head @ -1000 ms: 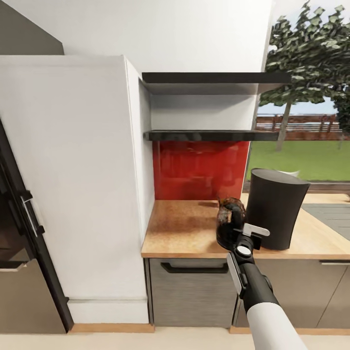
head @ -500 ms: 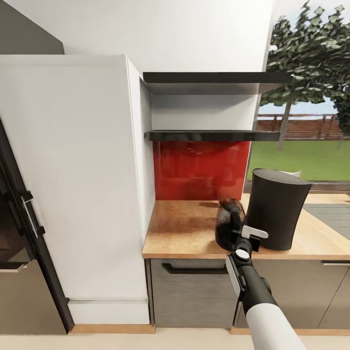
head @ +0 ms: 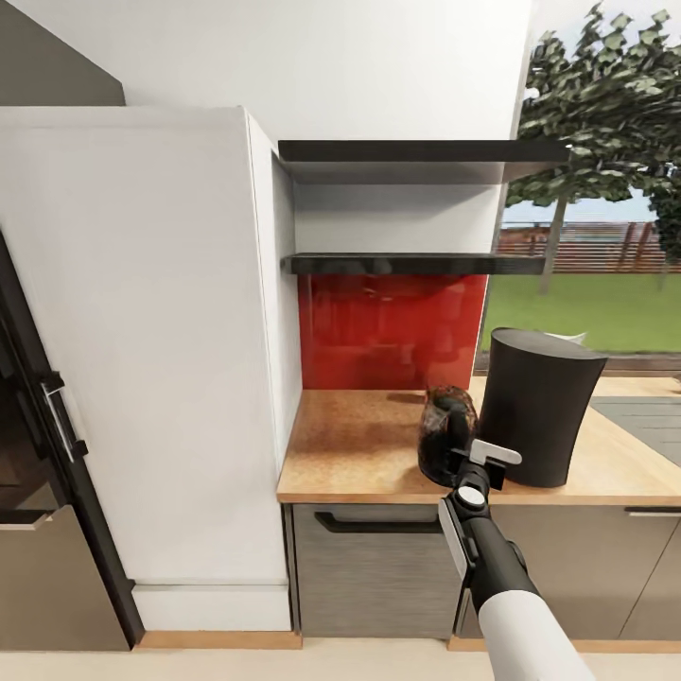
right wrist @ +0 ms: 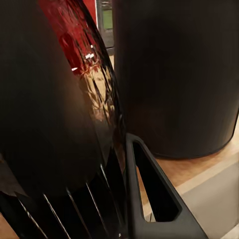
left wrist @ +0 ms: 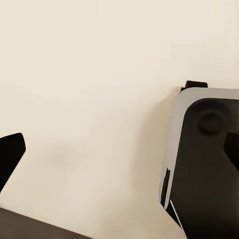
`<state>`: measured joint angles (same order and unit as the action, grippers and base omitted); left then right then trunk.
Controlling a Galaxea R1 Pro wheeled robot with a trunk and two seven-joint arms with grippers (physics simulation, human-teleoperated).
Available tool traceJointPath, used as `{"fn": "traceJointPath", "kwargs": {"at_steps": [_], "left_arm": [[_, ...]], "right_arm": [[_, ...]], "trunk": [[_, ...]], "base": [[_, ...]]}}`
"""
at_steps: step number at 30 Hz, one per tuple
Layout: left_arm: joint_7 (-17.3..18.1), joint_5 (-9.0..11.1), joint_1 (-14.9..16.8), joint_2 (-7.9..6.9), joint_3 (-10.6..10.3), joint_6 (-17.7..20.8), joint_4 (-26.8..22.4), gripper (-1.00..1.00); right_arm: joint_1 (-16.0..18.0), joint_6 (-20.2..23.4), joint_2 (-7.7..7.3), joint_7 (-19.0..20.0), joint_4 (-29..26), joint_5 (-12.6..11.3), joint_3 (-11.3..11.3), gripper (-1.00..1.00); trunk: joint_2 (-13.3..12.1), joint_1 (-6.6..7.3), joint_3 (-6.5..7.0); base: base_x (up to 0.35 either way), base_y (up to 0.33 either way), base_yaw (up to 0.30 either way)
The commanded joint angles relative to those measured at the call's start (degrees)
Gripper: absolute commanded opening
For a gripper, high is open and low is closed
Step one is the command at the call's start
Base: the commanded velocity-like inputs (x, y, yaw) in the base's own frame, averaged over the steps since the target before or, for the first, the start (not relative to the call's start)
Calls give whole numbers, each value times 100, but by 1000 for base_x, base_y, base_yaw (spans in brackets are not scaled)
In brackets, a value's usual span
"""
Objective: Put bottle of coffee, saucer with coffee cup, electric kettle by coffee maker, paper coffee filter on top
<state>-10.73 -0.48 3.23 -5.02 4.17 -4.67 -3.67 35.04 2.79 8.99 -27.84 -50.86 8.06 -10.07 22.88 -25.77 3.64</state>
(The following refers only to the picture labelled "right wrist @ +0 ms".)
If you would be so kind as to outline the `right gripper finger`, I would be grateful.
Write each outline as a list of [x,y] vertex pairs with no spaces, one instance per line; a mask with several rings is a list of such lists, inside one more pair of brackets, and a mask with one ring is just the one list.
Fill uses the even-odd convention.
[[[209,239],[144,141],[125,133],[128,239]],[[156,222],[144,219],[138,166]]]

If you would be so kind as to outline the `electric kettle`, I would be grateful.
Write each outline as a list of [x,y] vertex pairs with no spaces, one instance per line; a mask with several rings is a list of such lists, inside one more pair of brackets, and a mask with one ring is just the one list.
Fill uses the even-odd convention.
[[0,213],[19,239],[128,239],[125,133],[83,0],[0,0]]

